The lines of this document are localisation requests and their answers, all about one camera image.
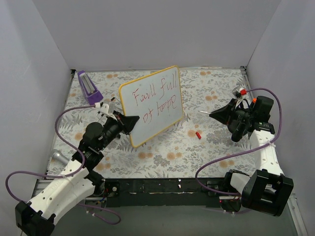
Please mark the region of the yellow framed whiteboard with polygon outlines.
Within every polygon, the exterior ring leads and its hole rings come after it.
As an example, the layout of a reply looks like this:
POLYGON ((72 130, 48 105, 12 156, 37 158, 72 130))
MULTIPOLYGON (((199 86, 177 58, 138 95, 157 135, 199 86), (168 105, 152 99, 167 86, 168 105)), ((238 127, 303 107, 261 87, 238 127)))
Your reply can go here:
POLYGON ((137 148, 184 116, 179 68, 172 66, 126 82, 119 87, 125 116, 138 116, 130 132, 137 148))

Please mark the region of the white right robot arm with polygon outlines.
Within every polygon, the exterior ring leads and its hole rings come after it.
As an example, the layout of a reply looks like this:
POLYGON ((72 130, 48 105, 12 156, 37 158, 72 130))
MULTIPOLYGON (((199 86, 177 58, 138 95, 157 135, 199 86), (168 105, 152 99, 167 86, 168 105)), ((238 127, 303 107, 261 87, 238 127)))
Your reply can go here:
POLYGON ((248 108, 239 99, 231 99, 224 107, 209 116, 227 126, 233 142, 247 137, 254 149, 256 170, 249 176, 231 170, 223 182, 227 195, 241 194, 241 204, 245 208, 280 216, 293 190, 293 180, 286 177, 279 165, 274 144, 274 126, 269 122, 274 101, 258 96, 248 108))

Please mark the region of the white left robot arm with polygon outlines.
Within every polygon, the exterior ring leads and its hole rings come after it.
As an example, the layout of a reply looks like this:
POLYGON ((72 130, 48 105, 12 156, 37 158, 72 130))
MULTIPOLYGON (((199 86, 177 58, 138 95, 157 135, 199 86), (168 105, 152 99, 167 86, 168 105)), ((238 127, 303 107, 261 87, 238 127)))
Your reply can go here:
POLYGON ((92 122, 86 127, 79 147, 58 177, 29 201, 15 207, 16 225, 28 236, 49 236, 57 222, 74 206, 91 195, 105 191, 105 179, 94 171, 104 150, 120 134, 129 134, 139 116, 114 111, 105 124, 92 122))

